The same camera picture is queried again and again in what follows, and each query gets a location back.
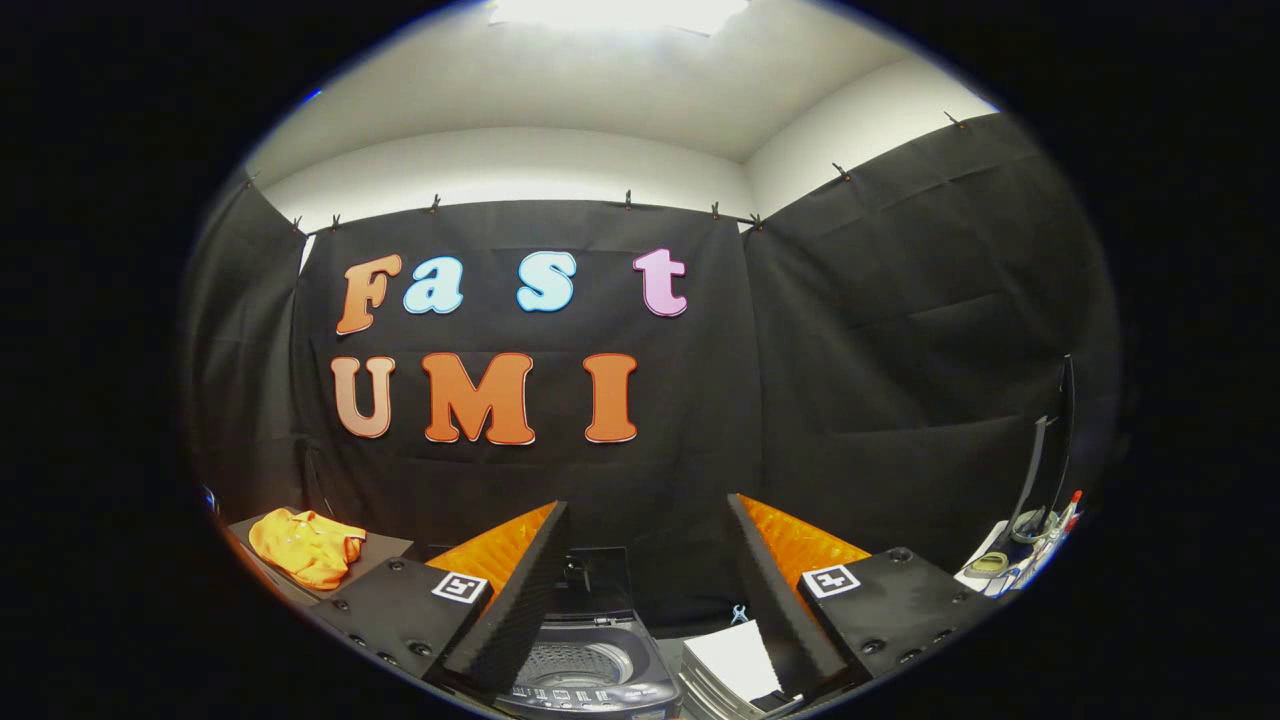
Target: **black fabric backdrop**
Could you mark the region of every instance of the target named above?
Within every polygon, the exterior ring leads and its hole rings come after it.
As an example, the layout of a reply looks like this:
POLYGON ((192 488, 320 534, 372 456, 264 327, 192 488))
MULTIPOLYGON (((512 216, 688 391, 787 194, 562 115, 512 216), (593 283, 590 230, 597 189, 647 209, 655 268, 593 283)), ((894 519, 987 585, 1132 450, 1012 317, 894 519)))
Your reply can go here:
POLYGON ((306 237, 244 176, 215 199, 179 300, 178 398, 193 475, 228 518, 310 507, 289 361, 306 237))
MULTIPOLYGON (((550 500, 570 503, 575 546, 626 546, 637 609, 662 623, 724 615, 741 602, 731 555, 708 512, 728 492, 756 492, 760 373, 737 228, 709 215, 600 202, 485 202, 397 213, 317 234, 298 282, 294 383, 325 500, 337 518, 429 544, 456 544, 550 500), (675 318, 652 314, 631 263, 658 247, 685 263, 675 318), (520 261, 538 250, 571 252, 573 297, 554 313, 516 304, 520 261), (371 310, 372 327, 338 336, 347 268, 390 254, 403 266, 371 310), (413 315, 402 299, 413 268, 448 255, 463 264, 461 306, 413 315), (525 407, 530 446, 465 437, 434 443, 430 378, 422 357, 453 352, 474 383, 499 352, 532 357, 525 407), (636 359, 630 419, 637 437, 595 445, 591 377, 599 352, 636 359), (337 418, 335 356, 384 355, 390 429, 367 439, 337 418)), ((367 372, 357 406, 372 410, 367 372)))
MULTIPOLYGON (((184 347, 200 477, 230 520, 296 503, 429 544, 566 500, 575 546, 627 546, 637 609, 658 634, 722 625, 742 601, 727 492, 868 551, 904 544, 956 569, 1012 509, 1033 423, 1057 411, 1062 356, 1075 361, 1076 418, 1059 506, 1105 460, 1119 383, 1111 288, 1069 188, 1005 115, 966 124, 741 236, 727 218, 663 208, 457 205, 321 231, 297 278, 301 236, 255 188, 238 191, 191 281, 206 318, 184 347), (658 247, 686 264, 673 287, 689 309, 676 318, 649 313, 631 268, 658 247), (520 260, 536 250, 577 260, 559 311, 516 305, 520 260), (346 269, 393 252, 402 270, 372 327, 337 336, 346 269), (442 255, 463 263, 462 305, 407 313, 413 268, 442 255), (530 355, 536 442, 428 441, 429 352, 460 355, 474 382, 498 352, 530 355), (639 364, 627 443, 582 437, 581 363, 599 352, 639 364), (396 360, 383 437, 338 421, 339 355, 396 360)), ((364 369, 356 387, 369 414, 364 369)), ((1046 501, 1057 484, 1047 465, 1046 501)))
MULTIPOLYGON (((1101 249, 1065 181, 1007 117, 965 124, 858 167, 745 240, 762 500, 948 570, 1012 511, 1066 354, 1075 432, 1057 507, 1088 492, 1120 357, 1101 249)), ((1044 464, 1033 497, 1048 502, 1060 464, 1044 464)))

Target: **orange cloth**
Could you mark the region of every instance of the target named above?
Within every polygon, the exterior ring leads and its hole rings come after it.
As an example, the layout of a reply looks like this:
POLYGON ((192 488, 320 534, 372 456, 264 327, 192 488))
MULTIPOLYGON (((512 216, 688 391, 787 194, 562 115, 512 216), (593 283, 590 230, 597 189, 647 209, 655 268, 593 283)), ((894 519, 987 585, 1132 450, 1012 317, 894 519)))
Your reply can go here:
POLYGON ((273 510, 253 523, 248 542, 259 557, 289 574, 300 584, 332 591, 360 559, 365 530, 343 525, 314 510, 291 514, 273 510))
POLYGON ((800 606, 806 611, 809 610, 809 605, 796 588, 801 574, 833 565, 847 565, 849 562, 870 557, 870 553, 865 550, 849 544, 836 536, 819 530, 809 523, 792 518, 776 507, 769 507, 741 493, 737 497, 742 501, 742 506, 746 507, 746 514, 751 518, 751 521, 755 523, 760 537, 764 538, 764 544, 769 548, 773 562, 777 564, 782 577, 787 580, 787 585, 796 593, 800 606))
POLYGON ((516 565, 529 550, 529 543, 534 542, 534 536, 550 516, 554 502, 525 512, 524 515, 507 520, 506 523, 481 533, 467 542, 436 555, 426 564, 439 570, 462 573, 484 578, 493 585, 493 597, 489 605, 498 598, 498 593, 506 587, 511 574, 516 571, 516 565))

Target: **pink letter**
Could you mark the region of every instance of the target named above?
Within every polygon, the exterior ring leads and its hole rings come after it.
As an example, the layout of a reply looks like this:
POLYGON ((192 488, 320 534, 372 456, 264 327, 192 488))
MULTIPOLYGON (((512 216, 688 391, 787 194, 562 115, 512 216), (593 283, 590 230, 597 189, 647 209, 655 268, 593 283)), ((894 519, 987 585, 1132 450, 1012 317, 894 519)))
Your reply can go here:
POLYGON ((671 251, 659 247, 636 258, 632 268, 644 273, 644 304, 654 315, 675 318, 689 307, 689 301, 671 293, 671 275, 685 274, 685 264, 671 259, 671 251))

